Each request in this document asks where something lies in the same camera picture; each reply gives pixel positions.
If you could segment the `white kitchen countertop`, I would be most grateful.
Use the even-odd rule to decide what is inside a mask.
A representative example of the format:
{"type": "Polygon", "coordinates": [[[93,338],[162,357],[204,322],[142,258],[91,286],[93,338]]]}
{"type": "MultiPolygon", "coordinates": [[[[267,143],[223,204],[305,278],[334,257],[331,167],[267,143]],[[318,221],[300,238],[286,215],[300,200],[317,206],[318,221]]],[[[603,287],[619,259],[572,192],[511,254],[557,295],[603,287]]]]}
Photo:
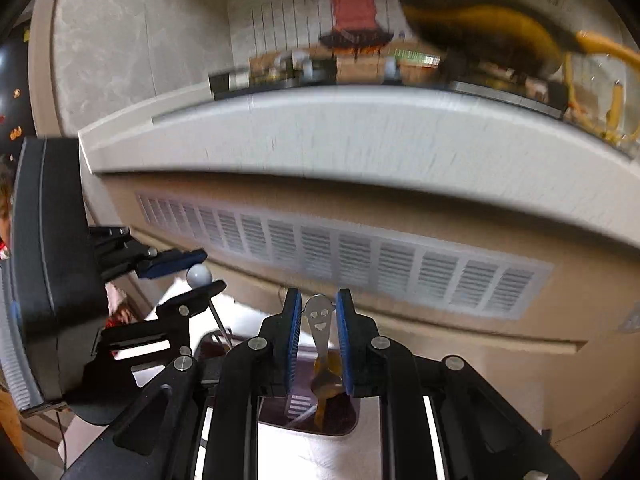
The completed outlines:
{"type": "Polygon", "coordinates": [[[220,171],[477,200],[639,241],[639,166],[539,113],[464,94],[329,86],[195,101],[193,90],[82,129],[95,174],[220,171]]]}

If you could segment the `grey ventilation grille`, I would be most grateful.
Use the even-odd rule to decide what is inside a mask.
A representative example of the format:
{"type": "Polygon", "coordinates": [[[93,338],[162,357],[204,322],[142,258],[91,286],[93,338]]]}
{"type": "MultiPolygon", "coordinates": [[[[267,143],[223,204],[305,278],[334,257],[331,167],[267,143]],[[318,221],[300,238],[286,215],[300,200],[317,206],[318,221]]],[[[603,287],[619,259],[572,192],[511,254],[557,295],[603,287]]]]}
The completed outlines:
{"type": "Polygon", "coordinates": [[[142,191],[147,224],[233,257],[452,313],[517,320],[552,264],[436,238],[142,191]]]}

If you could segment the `white ball-end utensil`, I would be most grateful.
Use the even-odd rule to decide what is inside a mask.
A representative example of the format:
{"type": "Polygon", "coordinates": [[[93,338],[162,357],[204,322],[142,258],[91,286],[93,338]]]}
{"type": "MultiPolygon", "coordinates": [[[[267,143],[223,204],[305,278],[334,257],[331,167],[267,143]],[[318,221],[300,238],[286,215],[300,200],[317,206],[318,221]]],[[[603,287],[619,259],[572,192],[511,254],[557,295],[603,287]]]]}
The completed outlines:
{"type": "MultiPolygon", "coordinates": [[[[186,282],[192,289],[199,289],[205,286],[212,284],[214,281],[213,274],[210,273],[208,267],[204,263],[198,263],[195,266],[191,266],[189,270],[186,271],[186,282]]],[[[209,310],[212,311],[212,315],[216,321],[218,326],[218,330],[220,330],[221,335],[224,336],[226,343],[229,348],[233,347],[232,340],[230,335],[228,334],[226,328],[224,327],[224,323],[220,318],[216,307],[213,303],[213,299],[211,296],[207,297],[209,310]]]]}

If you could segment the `dark wok pan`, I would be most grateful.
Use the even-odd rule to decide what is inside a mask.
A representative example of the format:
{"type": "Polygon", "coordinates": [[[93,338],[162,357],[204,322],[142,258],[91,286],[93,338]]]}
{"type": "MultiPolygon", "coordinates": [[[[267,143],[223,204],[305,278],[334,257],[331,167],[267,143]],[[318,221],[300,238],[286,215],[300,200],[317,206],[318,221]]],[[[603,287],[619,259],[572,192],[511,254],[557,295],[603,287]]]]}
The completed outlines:
{"type": "Polygon", "coordinates": [[[586,50],[574,32],[515,0],[399,0],[412,32],[443,51],[546,78],[567,52],[586,50]]]}

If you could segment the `metal smiley-face spoon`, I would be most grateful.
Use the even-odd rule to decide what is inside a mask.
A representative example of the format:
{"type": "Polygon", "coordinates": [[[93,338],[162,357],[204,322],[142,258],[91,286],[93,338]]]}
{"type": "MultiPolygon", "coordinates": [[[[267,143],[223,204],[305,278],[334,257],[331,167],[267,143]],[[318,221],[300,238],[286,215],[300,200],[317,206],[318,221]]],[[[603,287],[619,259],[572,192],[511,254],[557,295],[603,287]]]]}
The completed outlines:
{"type": "Polygon", "coordinates": [[[329,341],[334,307],[327,296],[311,296],[305,304],[307,318],[319,359],[319,369],[311,381],[310,388],[318,399],[333,396],[341,387],[341,378],[329,367],[329,341]]]}

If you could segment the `brown wooden spoon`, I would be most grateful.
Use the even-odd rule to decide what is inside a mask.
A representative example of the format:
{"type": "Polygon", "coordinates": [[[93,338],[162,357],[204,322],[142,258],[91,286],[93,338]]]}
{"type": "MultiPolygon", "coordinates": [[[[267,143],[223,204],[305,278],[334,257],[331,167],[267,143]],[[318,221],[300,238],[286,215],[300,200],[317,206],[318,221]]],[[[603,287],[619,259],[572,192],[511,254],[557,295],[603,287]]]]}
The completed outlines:
{"type": "Polygon", "coordinates": [[[323,431],[326,422],[326,404],[334,396],[345,392],[340,352],[329,350],[325,356],[318,356],[314,362],[314,377],[311,379],[310,390],[317,398],[314,424],[323,431]]]}

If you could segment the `purple plastic utensil bin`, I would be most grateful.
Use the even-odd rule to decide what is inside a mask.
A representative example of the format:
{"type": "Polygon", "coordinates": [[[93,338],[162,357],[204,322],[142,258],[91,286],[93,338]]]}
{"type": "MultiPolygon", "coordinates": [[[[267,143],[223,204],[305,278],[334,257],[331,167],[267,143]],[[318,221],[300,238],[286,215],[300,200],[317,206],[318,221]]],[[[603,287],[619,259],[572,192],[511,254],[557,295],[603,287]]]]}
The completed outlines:
{"type": "Polygon", "coordinates": [[[264,424],[287,430],[343,437],[358,424],[360,401],[341,393],[326,401],[322,426],[316,424],[317,399],[314,396],[293,394],[287,398],[262,400],[258,420],[264,424]]]}

